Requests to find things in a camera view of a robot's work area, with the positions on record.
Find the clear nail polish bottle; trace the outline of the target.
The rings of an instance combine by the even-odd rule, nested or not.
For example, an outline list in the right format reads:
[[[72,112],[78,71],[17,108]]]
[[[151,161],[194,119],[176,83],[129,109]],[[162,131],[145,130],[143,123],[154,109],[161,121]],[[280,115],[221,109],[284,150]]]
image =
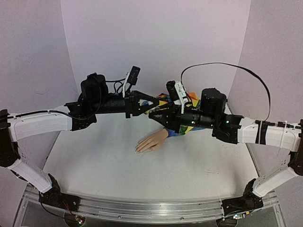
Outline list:
[[[149,113],[157,112],[159,110],[160,110],[160,108],[157,106],[157,107],[152,108],[151,110],[149,110]]]

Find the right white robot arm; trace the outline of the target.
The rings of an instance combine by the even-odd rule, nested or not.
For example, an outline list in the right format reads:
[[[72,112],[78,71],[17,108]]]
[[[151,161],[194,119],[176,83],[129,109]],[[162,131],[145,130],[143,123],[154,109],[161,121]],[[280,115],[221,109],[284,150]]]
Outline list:
[[[178,131],[181,126],[212,130],[212,137],[231,143],[259,144],[290,151],[290,159],[271,172],[252,179],[240,197],[222,200],[224,217],[234,218],[263,207],[262,198],[288,180],[303,174],[303,123],[267,122],[241,115],[226,114],[227,98],[215,88],[202,91],[200,107],[183,107],[177,101],[149,114],[165,128]]]

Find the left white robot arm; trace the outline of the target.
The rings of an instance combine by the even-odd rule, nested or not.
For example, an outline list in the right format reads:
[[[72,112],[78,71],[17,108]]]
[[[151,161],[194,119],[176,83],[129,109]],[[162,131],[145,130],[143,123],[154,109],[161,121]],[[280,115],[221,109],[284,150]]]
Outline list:
[[[123,88],[121,94],[109,93],[103,75],[90,74],[81,82],[78,101],[49,110],[9,114],[0,112],[0,165],[34,186],[39,202],[52,207],[77,211],[80,198],[63,193],[57,180],[31,164],[19,151],[18,141],[54,131],[78,131],[97,122],[98,114],[125,113],[139,116],[156,107],[159,100],[139,91]]]

